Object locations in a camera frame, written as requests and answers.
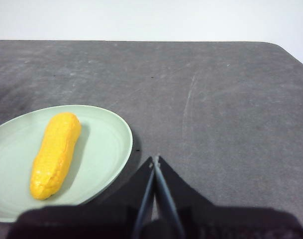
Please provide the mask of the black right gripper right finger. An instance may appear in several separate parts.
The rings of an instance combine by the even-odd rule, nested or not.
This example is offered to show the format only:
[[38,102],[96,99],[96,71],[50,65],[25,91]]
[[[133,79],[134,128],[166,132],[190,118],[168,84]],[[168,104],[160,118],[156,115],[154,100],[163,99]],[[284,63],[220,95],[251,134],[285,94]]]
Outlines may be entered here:
[[303,226],[294,215],[273,208],[215,205],[161,156],[157,165],[188,239],[303,239]]

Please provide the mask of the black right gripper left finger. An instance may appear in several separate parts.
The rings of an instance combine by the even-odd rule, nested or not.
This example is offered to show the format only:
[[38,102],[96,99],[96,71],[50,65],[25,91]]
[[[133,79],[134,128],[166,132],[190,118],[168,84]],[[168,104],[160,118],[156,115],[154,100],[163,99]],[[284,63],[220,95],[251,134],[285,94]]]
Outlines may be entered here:
[[128,239],[152,180],[149,157],[134,175],[102,202],[48,206],[19,216],[9,239]]

